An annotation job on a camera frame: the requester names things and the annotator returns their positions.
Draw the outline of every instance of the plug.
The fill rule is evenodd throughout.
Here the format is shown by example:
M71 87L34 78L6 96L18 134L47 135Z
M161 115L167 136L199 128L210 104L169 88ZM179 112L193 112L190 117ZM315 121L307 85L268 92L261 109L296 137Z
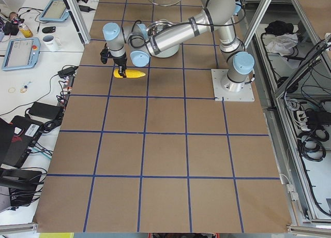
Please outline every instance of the plug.
M58 76L64 79L67 76L75 74L75 71L78 69L78 66L70 66L68 68L62 69L57 72Z

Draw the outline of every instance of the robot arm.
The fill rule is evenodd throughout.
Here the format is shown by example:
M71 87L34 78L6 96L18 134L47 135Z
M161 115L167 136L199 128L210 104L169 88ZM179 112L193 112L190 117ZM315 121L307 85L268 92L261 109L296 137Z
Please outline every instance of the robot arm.
M203 9L198 15L189 18L187 22L168 27L150 37L146 32L146 26L141 23L136 22L132 27L122 28L116 23L106 24L103 27L103 34L107 45L101 53L101 61L105 64L107 58L113 58L119 66L118 73L122 77L126 77L125 43L130 47L133 64L143 67L149 63L151 56L156 56L204 32L217 31L221 43L220 50L230 68L228 79L230 79L230 84L235 84L235 87L228 85L227 88L241 88L247 74L252 70L254 61L252 62L251 55L248 54L251 57L247 57L247 53L241 54L240 59L235 59L242 47L235 35L232 17L240 8L238 9L236 0L201 0L201 2Z

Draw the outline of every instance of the bottle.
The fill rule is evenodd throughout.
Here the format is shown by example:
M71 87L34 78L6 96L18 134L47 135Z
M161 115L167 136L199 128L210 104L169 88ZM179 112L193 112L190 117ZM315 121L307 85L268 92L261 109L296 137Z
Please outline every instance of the bottle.
M33 33L31 32L31 30L29 29L29 27L26 24L20 23L19 30L21 31L21 33L24 35L25 38L33 37Z

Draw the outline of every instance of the tablet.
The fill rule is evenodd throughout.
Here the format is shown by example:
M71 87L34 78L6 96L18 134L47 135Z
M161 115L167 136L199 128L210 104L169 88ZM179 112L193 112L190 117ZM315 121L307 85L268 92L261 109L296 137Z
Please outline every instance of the tablet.
M66 5L62 0L50 0L39 20L43 22L64 22L69 17Z
M38 61L39 50L38 38L10 40L1 69L7 71L32 68Z

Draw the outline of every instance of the laptop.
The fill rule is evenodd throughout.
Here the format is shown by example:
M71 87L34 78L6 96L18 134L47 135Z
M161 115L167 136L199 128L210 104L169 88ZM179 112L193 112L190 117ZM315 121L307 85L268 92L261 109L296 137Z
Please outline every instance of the laptop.
M31 148L35 146L35 143L41 136L41 129L43 123L16 115L11 124L7 124L4 120L0 122L0 137L2 148L2 163L20 168L26 161L31 152Z

